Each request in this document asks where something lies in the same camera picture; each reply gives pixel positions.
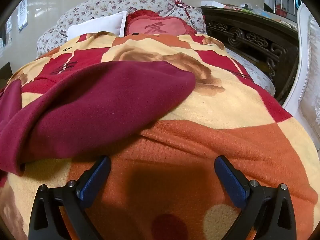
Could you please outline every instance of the red cloth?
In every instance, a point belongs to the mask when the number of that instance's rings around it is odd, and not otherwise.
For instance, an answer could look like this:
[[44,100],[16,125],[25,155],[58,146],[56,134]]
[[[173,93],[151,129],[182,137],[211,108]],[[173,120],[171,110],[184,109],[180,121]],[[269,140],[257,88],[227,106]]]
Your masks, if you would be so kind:
[[144,34],[196,34],[196,30],[178,17],[161,17],[150,10],[138,10],[127,16],[125,35]]
[[165,61],[80,63],[24,85],[47,91],[0,131],[0,170],[19,174],[24,162],[94,154],[166,114],[195,87],[193,73]]

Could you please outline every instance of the white pillow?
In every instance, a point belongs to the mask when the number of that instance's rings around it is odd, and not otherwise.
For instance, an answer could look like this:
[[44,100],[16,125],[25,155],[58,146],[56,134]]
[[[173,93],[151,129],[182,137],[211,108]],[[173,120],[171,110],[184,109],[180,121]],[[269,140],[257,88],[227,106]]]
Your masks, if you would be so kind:
[[118,37],[124,36],[124,25],[127,19],[127,11],[119,12],[110,16],[100,17],[72,25],[68,29],[68,41],[86,33],[111,32]]

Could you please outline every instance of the wooden furniture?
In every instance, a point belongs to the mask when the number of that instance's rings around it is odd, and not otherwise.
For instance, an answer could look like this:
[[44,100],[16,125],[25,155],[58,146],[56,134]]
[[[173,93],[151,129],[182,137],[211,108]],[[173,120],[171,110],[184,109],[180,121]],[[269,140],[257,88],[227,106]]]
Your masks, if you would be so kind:
[[297,73],[299,40],[297,31],[253,13],[201,7],[209,36],[231,50],[243,52],[260,62],[260,68],[273,82],[276,100],[282,104]]

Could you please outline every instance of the metal screw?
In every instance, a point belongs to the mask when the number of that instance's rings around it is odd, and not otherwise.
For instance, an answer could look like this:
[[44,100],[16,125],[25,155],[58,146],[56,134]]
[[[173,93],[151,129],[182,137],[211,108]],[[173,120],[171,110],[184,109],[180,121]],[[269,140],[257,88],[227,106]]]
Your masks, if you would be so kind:
[[47,185],[46,184],[42,184],[40,187],[39,187],[39,190],[40,191],[44,191],[44,190],[46,190],[48,187],[47,187]]
[[67,183],[68,187],[73,187],[75,184],[76,184],[76,181],[75,181],[75,180],[70,180],[70,181],[68,181],[68,183]]
[[283,190],[288,189],[287,185],[286,185],[286,184],[284,184],[284,183],[282,183],[282,184],[280,185],[280,187],[281,187]]
[[254,186],[254,187],[259,186],[259,182],[257,182],[255,179],[250,180],[250,184],[251,184],[252,186]]

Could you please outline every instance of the pillow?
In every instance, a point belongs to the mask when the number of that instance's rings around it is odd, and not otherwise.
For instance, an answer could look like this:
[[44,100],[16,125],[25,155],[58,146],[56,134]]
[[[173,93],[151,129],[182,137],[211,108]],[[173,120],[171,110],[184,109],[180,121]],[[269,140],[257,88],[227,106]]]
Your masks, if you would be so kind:
[[127,18],[125,35],[144,34],[196,34],[196,30],[178,17],[161,17],[155,12],[139,10]]
[[86,33],[111,32],[118,37],[124,36],[127,11],[110,16],[86,21],[78,25],[72,25],[68,29],[68,41]]

